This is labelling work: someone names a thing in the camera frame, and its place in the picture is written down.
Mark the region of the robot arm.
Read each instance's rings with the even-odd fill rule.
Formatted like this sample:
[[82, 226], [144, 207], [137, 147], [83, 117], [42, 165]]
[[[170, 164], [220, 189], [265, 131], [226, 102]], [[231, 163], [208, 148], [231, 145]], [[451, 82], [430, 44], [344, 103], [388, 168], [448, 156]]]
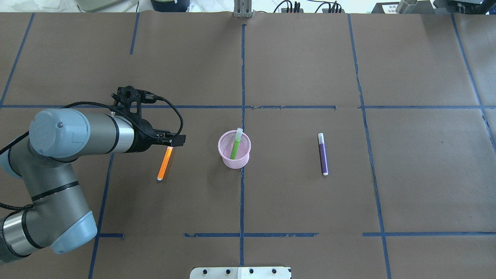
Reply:
[[[26, 133], [1, 150], [1, 167], [23, 180], [31, 203], [1, 207], [1, 264], [50, 247], [64, 254], [95, 238], [98, 228], [72, 163], [80, 157], [138, 153], [153, 145], [183, 146], [184, 119], [166, 98], [132, 86], [119, 87], [114, 103], [75, 102], [36, 114]], [[165, 102], [179, 129], [155, 129], [141, 114], [143, 104]]]

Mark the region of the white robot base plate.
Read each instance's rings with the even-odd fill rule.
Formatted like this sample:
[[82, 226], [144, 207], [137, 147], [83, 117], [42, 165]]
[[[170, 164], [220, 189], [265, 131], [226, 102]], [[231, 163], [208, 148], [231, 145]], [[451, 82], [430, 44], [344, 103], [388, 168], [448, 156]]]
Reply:
[[292, 279], [289, 267], [205, 267], [194, 268], [190, 279]]

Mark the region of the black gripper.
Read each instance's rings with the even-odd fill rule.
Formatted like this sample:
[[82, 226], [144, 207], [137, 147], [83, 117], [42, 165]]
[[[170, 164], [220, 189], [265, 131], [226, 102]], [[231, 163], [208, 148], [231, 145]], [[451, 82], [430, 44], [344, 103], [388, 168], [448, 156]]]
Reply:
[[141, 105], [155, 103], [159, 97], [145, 90], [137, 90], [132, 86], [118, 87], [112, 95], [117, 124], [117, 145], [113, 149], [117, 153], [144, 152], [152, 145], [170, 147], [183, 146], [186, 135], [167, 130], [156, 129], [150, 122], [142, 118]]

